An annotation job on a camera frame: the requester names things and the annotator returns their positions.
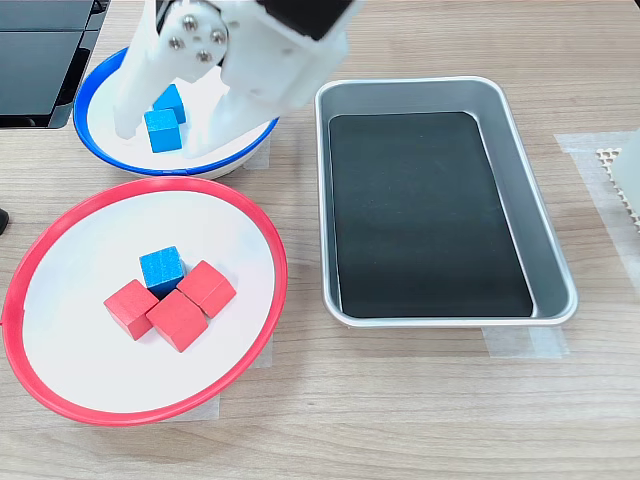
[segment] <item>black mat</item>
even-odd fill
[[[339,116],[329,132],[344,313],[531,316],[471,116]]]

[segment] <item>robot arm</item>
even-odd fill
[[[344,30],[360,4],[146,0],[120,67],[116,132],[131,138],[144,112],[176,78],[193,83],[218,65],[229,90],[213,111],[192,117],[186,155],[208,153],[301,108],[347,55]]]

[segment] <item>blue rim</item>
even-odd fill
[[[109,75],[115,72],[120,65],[122,65],[122,61],[127,53],[127,49],[123,48],[117,53],[114,53],[109,58],[107,58],[104,62],[98,65],[85,79],[84,83],[78,90],[78,94],[76,95],[76,100],[73,104],[73,124],[76,127],[76,132],[78,133],[78,137],[82,143],[98,158],[104,160],[105,162],[113,165],[114,167],[121,168],[122,170],[127,170],[133,173],[139,173],[141,175],[198,175],[201,173],[211,172],[213,170],[217,170],[218,168],[222,168],[230,163],[235,162],[236,160],[244,157],[247,153],[251,152],[254,148],[260,145],[265,138],[269,136],[271,130],[273,130],[278,123],[278,119],[274,119],[271,121],[269,126],[265,129],[264,132],[254,140],[250,145],[246,146],[242,150],[233,155],[223,158],[222,160],[218,160],[217,162],[210,163],[208,165],[202,165],[200,167],[195,168],[179,168],[176,170],[151,170],[147,168],[138,168],[133,167],[131,165],[127,165],[125,163],[119,162],[115,158],[111,157],[107,153],[104,152],[93,140],[91,133],[89,133],[89,126],[87,125],[87,112],[89,111],[89,103],[93,98],[93,94],[98,90],[98,87],[102,85]]]

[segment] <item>table surface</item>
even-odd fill
[[[142,3],[112,2],[90,69],[127,45]],[[222,394],[220,419],[104,429],[38,404],[0,352],[0,478],[637,479],[640,304],[557,133],[640,125],[640,11],[624,1],[370,0],[334,78],[481,75],[510,101],[578,285],[561,360],[490,358],[480,330],[349,330],[320,295],[311,105],[273,133],[248,194],[288,252],[273,367]],[[0,131],[0,298],[71,206],[131,180],[62,130]]]

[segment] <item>plate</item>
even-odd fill
[[[178,353],[151,330],[134,342],[103,301],[137,278],[139,257],[176,246],[187,269],[206,260],[236,297]],[[271,338],[285,302],[284,247],[266,214],[224,185],[153,177],[102,192],[29,249],[2,314],[7,358],[43,405],[102,426],[184,413],[236,380]]]
[[[86,78],[75,99],[73,122],[80,140],[105,162],[144,176],[198,175],[219,177],[242,165],[268,138],[278,119],[267,122],[234,141],[196,158],[187,158],[182,150],[153,153],[144,121],[136,135],[124,140],[115,133],[113,98],[118,88],[119,68],[127,49],[123,49],[98,65]],[[213,111],[226,87],[220,80],[220,68],[212,68],[203,78],[191,84],[181,79],[174,82],[187,115],[180,126],[184,139],[190,124],[191,107]]]

